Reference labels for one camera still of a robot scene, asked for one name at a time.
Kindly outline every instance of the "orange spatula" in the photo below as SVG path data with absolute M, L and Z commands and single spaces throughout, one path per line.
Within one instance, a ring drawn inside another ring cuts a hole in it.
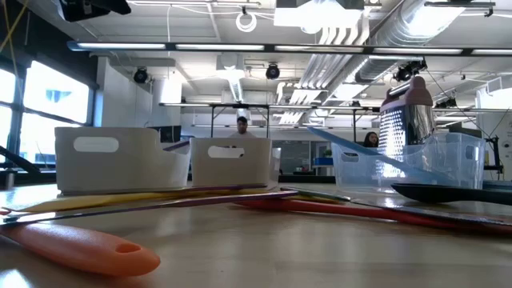
M 109 276 L 139 276 L 160 265 L 160 257 L 140 245 L 102 232 L 55 224 L 0 228 L 0 234 L 64 266 Z

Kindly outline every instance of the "person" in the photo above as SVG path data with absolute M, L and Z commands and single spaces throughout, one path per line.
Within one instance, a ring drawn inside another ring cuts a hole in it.
M 365 141 L 362 144 L 367 148 L 377 148 L 378 147 L 378 136 L 375 132 L 368 132 L 365 137 Z
M 247 132 L 247 118 L 240 116 L 237 119 L 237 133 L 232 134 L 231 138 L 256 138 L 251 132 Z

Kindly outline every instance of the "window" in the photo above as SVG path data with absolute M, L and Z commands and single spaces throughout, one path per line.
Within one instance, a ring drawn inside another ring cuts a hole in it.
M 89 87 L 33 61 L 26 73 L 23 104 L 33 110 L 86 123 Z
M 55 164 L 55 127 L 78 125 L 24 113 L 19 154 L 35 164 Z
M 12 111 L 10 108 L 0 106 L 0 146 L 7 147 L 7 139 L 9 138 L 10 131 L 10 118 Z M 4 163 L 6 158 L 0 156 L 0 163 Z
M 7 71 L 0 70 L 0 87 L 0 101 L 12 103 L 16 87 L 16 77 Z

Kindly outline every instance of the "man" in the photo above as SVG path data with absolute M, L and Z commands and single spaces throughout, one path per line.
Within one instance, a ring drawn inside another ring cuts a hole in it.
M 231 135 L 231 138 L 256 138 L 250 132 L 247 132 L 247 118 L 240 116 L 237 119 L 237 130 L 238 132 Z

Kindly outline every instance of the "table surface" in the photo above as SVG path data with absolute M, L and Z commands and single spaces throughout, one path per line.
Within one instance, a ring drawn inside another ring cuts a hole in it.
M 335 185 L 304 188 L 336 191 Z M 339 192 L 404 203 L 397 194 Z M 0 192 L 0 204 L 54 198 L 54 185 Z M 509 215 L 507 206 L 457 209 Z M 162 264 L 108 278 L 53 264 L 0 238 L 2 287 L 510 287 L 512 241 L 341 215 L 248 210 L 233 204 L 56 221 L 126 238 Z

